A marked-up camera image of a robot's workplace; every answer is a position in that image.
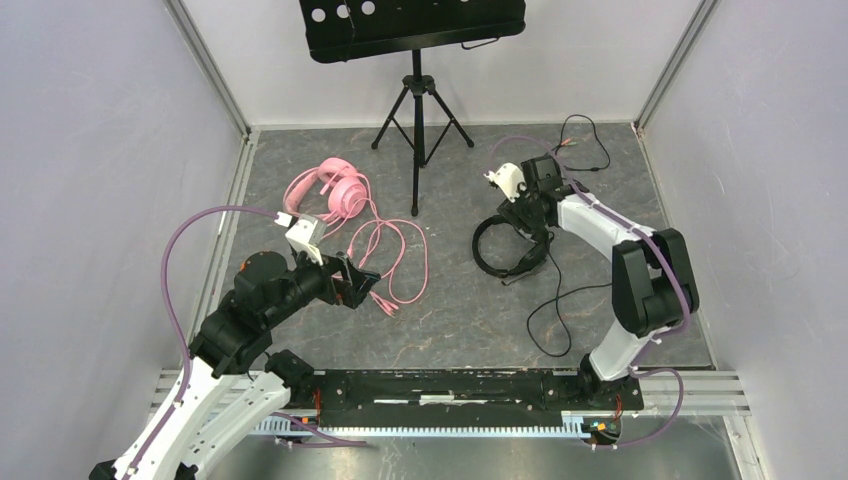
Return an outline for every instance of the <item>metal frame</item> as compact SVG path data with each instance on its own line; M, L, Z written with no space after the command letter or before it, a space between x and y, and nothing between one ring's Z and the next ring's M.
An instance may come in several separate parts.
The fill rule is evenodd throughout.
M262 374L261 370L251 371L255 378ZM165 400L171 387L180 374L180 370L162 370L156 393L153 396L151 412L159 408ZM562 375L573 375L573 371L563 370ZM686 385L686 397L683 400L683 408L680 410L682 416L749 416L751 410L748 400L742 391L742 384L735 372L716 372L713 370L683 370L680 371ZM641 412L626 412L641 416L667 416L677 403L677 381L670 374L657 374L640 380L642 385L642 398L645 402L645 410ZM218 405L212 413L223 411L228 405L236 401L245 391L250 389L251 381L247 376L242 377L221 397ZM599 416L611 415L614 412L594 411L569 411L568 415Z
M188 47L191 49L191 53L194 54L194 57L200 64L200 69L203 70L209 83L212 84L212 88L215 89L215 93L218 94L218 98L224 104L224 108L227 110L227 115L229 115L230 121L233 122L233 126L236 127L236 130L239 131L242 137L247 138L251 131L250 124L247 122L244 114L241 113L241 109L233 97L233 93L224 81L221 71L215 64L215 60L212 58L212 54L203 41L203 37L200 35L200 31L198 31L197 25L194 24L194 20L192 20L191 14L189 14L185 4L182 0L165 0L165 6L168 7L168 11L171 12L171 16L174 18L174 23L177 24Z
M654 85L653 90L651 90L651 94L648 95L645 106L642 107L642 111L639 112L639 116L633 122L637 135L641 135L642 129L650 121L657 109L657 105L659 105L663 96L668 91L669 85L671 85L671 82L677 76L680 66L686 60L686 57L689 56L692 45L698 39L701 31L703 31L707 20L710 19L718 2L719 0L701 0L701 3L698 4L698 8L689 20L689 25L686 26L686 30L683 31L683 35L678 40L677 46L674 47L671 57L665 64L660 78L657 80L656 85Z
M260 132L253 132L242 144L238 163L236 164L233 180L230 183L225 204L241 205L247 191L247 180L250 178L250 169L253 166L253 156L256 153L256 144L259 141ZM200 324L218 305L221 289L224 286L224 276L227 272L227 262L230 260L233 240L238 226L239 212L224 212L218 227L218 235L212 247L209 257L209 267L203 281L200 298L192 311L192 324L189 332L191 336L200 329Z
M168 395L174 382L179 377L180 370L163 370L156 388L156 394L151 405L151 417L162 404L167 401ZM562 375L573 375L573 371L564 370ZM734 460L740 472L742 480L767 480L770 478L768 471L762 461L761 448L757 441L756 428L751 417L751 410L742 384L738 375L732 371L712 370L684 370L679 372L683 377L686 387L686 395L683 400L683 408L680 416L683 417L722 417L727 429L729 441L732 446ZM261 370L252 371L252 376L258 380L259 377L267 376ZM625 415L632 417L666 417L674 409L677 402L677 381L670 374L660 373L640 381L642 397L645 409L640 412L625 411ZM210 410L212 415L219 415L228 411L228 407L235 403L242 403L246 395L251 395L251 386L255 385L246 376L238 379L230 387L218 402L218 405ZM315 410L282 410L295 417L314 417ZM609 416L612 411L564 411L563 428L493 428L493 429L362 429L362 428L337 428L322 429L331 435L352 435L357 437L510 437L510 438L575 438L573 425L582 422L585 417ZM257 416L251 417L251 421L257 420ZM240 432L244 432L247 425L242 425ZM282 432L285 436L305 435L303 432L289 431L288 422L281 422L278 418L266 418L257 420L257 425L251 433L273 434Z

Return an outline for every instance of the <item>black cable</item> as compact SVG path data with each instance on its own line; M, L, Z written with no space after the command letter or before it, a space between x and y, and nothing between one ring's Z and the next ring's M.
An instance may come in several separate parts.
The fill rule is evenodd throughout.
M350 52L353 49L353 42L356 40L356 25L353 24L353 11L351 11L350 7L347 4L347 0L342 0L344 2L345 8L347 9L347 19L350 21L350 42L347 44L347 58L344 60L347 62L350 60Z
M621 438L621 435L615 435L615 436L613 436L613 435L610 435L609 433L606 433L606 432L605 432L605 431L603 431L603 430L598 430L598 431L597 431L597 432L595 432L595 433L598 433L598 434L600 434L601 436L605 437L607 440L612 441L612 443L617 442L617 441L618 441L618 439L619 439L619 438Z
M562 319L562 314L559 311L559 300L571 295L572 293L581 292L583 290L590 290L590 289L593 289L593 288L609 287L609 286L612 285L612 282L605 283L603 285L586 285L584 287L575 288L574 290L570 290L570 291L565 292L562 295L560 295L559 291L560 291L560 288L562 288L562 270L559 268L559 265L557 265L556 260L554 260L554 257L553 257L553 255L551 255L550 251L548 251L548 257L551 259L551 262L553 262L554 267L556 267L557 275L559 275L559 280L557 280L557 293L556 293L556 296L554 298L552 298L552 299L548 300L547 302L536 307L536 310L533 310L533 312L531 312L530 315L527 317L527 334L530 335L530 340L533 340L533 343L536 344L536 348L538 348L542 353L544 353L545 355L547 355L549 357L560 358L560 357L564 357L564 356L568 355L568 352L571 351L571 331L568 330L568 325L566 325L565 320ZM533 318L533 315L535 315L536 312L538 312L539 310L541 310L542 308L544 308L545 306L547 306L551 303L553 303L556 306L557 318L559 318L559 323L562 324L562 328L565 329L565 334L568 336L568 348L566 348L565 351L562 352L562 353L551 353L551 352L545 350L544 348L542 348L542 345L536 340L536 337L533 336L533 331L530 330L530 319Z
M595 135L595 141L598 142L598 145L601 146L601 150L603 150L604 154L607 156L607 164L602 166L602 167L589 167L589 168L575 168L575 167L569 167L568 165L563 164L563 168L565 168L569 172L600 172L601 170L606 170L607 168L609 168L610 163L612 163L612 160L610 159L609 152L607 151L607 147L605 147L603 142L601 142L601 139L598 138L598 128L595 126L595 122L591 118L587 117L586 115L581 115L579 113L575 113L573 115L569 115L568 118L566 118L565 121L562 122L562 128L560 128L560 130L559 130L559 143L557 144L556 148L554 148L554 153L559 155L559 149L564 146L562 144L562 142L565 140L565 125L568 123L569 120L571 120L574 117L585 118L586 120L589 120L589 123L592 124L592 133Z
M526 235L521 233L521 230L519 230L515 225L510 225L510 226L512 227L513 230L515 230L515 233L519 237L521 237L523 240L526 240L528 242L533 242L533 240L527 238ZM553 241L554 241L554 232L548 232L548 244L550 244L550 242L553 242ZM527 277L532 277L533 275L536 275L537 273L539 273L542 270L540 267L542 266L543 262L544 262L544 259L542 259L542 262L539 262L539 265L536 265L535 267L533 267L533 269L530 270L529 272L524 272L521 275L513 278L510 281L501 280L501 285L503 285L504 287L508 287L508 286L512 285L513 283L519 281L519 280L524 280Z

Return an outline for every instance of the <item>white wall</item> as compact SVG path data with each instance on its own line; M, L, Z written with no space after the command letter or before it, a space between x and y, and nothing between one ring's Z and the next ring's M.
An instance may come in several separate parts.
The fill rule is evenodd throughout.
M845 478L848 4L721 2L648 125L777 479Z
M254 125L380 124L401 78L412 73L409 53L314 62L295 0L185 3ZM460 121L557 122L571 113L634 119L698 0L527 4L527 29L518 36L471 52L458 45L423 52L424 73ZM432 100L424 108L428 120L444 118L430 115L438 109ZM411 99L399 118L411 121Z
M161 1L2 2L0 65L0 476L88 478L176 361L162 249L239 138ZM175 252L185 320L216 227Z

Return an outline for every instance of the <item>black base bar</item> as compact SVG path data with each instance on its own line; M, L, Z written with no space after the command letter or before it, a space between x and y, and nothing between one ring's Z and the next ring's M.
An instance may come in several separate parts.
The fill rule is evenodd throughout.
M412 92L412 96L415 100L415 124L413 126L413 135L412 140L409 139L409 135L406 134L403 127L400 126L397 119L395 119L395 114L400 108L400 104L403 103L403 100L406 98L406 94ZM424 102L423 96L425 93L428 93L436 99L436 102L442 107L442 110L445 112L445 115L448 116L448 124L445 126L444 130L442 130L442 134L439 135L439 139L436 140L436 144L433 145L433 148L430 150L430 153L425 157L425 147L424 147ZM445 101L442 99L439 92L436 91L436 81L433 80L433 77L430 75L422 75L421 74L421 50L413 50L412 51L412 75L407 75L403 77L403 90L401 90L398 99L395 101L394 106L392 106L392 110L389 112L389 116L386 117L386 121L383 122L383 127L380 128L380 133L377 134L377 138L374 139L374 142L371 143L371 148L377 149L380 144L380 140L383 138L383 135L386 133L386 130L389 128L389 124L394 123L395 126L400 130L400 133L403 135L403 138L406 139L406 142L412 147L413 151L413 166L412 166L412 216L415 217L418 215L418 173L419 170L426 167L428 163L430 163L430 159L433 158L433 154L436 152L436 149L439 148L439 144L442 143L442 140L445 138L445 134L448 133L451 125L455 126L459 134L462 135L462 138L465 139L465 143L468 144L469 148L474 147L474 142L471 140L471 137L465 133L465 129L462 128L462 125L459 124L459 121L454 117L453 112L451 112L450 108L448 108Z
M274 355L288 369L290 351ZM325 427L562 426L563 411L642 410L639 381L587 397L578 376L552 369L325 370L283 374L298 390L286 408L317 409Z

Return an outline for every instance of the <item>music stand tripod legs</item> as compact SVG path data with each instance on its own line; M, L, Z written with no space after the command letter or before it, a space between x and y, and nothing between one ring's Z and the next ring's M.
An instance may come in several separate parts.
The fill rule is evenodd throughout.
M397 113L398 108L400 108L400 104L403 103L404 98L406 98L406 94L409 92L412 92L412 96L415 100L415 125L413 127L412 140L409 139L409 136L395 119L395 114ZM436 99L436 102L439 103L439 106L442 107L442 110L449 119L447 126L445 126L444 130L442 130L442 134L439 135L439 139L436 140L436 144L433 145L433 149L430 150L430 153L426 157L424 156L423 102L425 93L429 93ZM433 158L433 153L435 153L436 149L439 148L439 144L442 143L442 139L445 138L445 134L448 133L451 125L456 126L456 129L459 131L459 134L462 135L462 138L465 139L465 143L468 144L469 148L474 147L474 142L468 134L465 133L462 125L459 124L456 117L453 116L453 112L450 111L450 108L448 108L445 101L442 100L439 92L436 91L436 82L433 80L433 77L421 74L421 50L412 51L412 75L403 77L403 90L401 90L395 105L392 107L392 111L389 112L389 116L386 117L386 121L383 123L383 128L380 129L380 133L377 134L377 138L374 139L374 142L371 144L371 148L374 150L377 149L380 139L383 138L383 134L386 133L386 129L389 128L389 124L393 122L414 152L412 156L412 216L415 217L418 216L418 171L430 163L430 159Z

